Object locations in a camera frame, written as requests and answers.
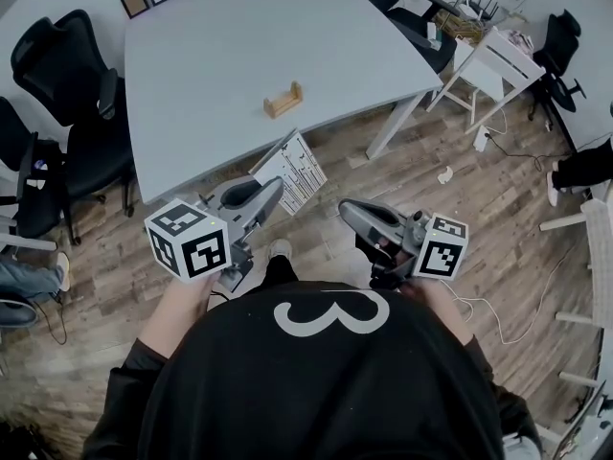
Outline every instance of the jeans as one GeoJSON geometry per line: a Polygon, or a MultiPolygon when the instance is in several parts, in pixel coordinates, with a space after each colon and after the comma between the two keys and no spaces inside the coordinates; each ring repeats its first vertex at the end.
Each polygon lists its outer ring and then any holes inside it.
{"type": "Polygon", "coordinates": [[[63,277],[60,267],[35,268],[10,258],[0,259],[0,292],[3,293],[17,293],[24,298],[57,293],[63,277]]]}

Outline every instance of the wooden holder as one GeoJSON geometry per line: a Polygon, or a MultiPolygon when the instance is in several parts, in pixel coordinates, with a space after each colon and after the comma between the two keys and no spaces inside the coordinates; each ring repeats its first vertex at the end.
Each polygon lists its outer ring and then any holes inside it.
{"type": "Polygon", "coordinates": [[[296,81],[291,83],[289,92],[285,92],[279,99],[269,101],[264,99],[264,111],[271,119],[276,119],[284,112],[303,101],[303,88],[296,81]]]}

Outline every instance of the number 3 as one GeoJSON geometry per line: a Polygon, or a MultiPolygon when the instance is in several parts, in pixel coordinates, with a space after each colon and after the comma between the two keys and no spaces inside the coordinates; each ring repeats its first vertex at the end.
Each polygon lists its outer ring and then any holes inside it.
{"type": "Polygon", "coordinates": [[[275,307],[275,320],[286,333],[295,337],[310,337],[327,329],[335,320],[339,320],[347,329],[356,334],[370,334],[387,322],[390,305],[385,298],[371,289],[343,289],[325,291],[325,293],[361,293],[376,303],[376,315],[371,320],[357,320],[334,303],[321,317],[310,322],[294,322],[289,318],[291,304],[284,302],[275,307]]]}

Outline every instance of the shoe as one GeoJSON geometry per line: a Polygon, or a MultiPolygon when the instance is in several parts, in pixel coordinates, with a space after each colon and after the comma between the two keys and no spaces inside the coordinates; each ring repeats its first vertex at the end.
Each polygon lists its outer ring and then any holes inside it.
{"type": "Polygon", "coordinates": [[[291,243],[286,239],[276,239],[268,245],[268,261],[277,256],[284,256],[291,261],[291,243]]]}
{"type": "Polygon", "coordinates": [[[547,172],[547,197],[549,198],[549,204],[556,208],[559,191],[554,187],[553,172],[547,172]]]}
{"type": "Polygon", "coordinates": [[[59,289],[61,291],[68,291],[70,289],[70,261],[63,252],[57,254],[56,267],[59,267],[62,274],[59,289]]]}

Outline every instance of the black shirt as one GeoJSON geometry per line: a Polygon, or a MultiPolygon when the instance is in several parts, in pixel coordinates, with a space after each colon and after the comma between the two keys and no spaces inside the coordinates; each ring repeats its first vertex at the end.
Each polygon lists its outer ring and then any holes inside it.
{"type": "Polygon", "coordinates": [[[398,293],[274,287],[211,310],[168,361],[137,341],[83,457],[502,459],[515,432],[540,446],[491,379],[475,339],[398,293]]]}

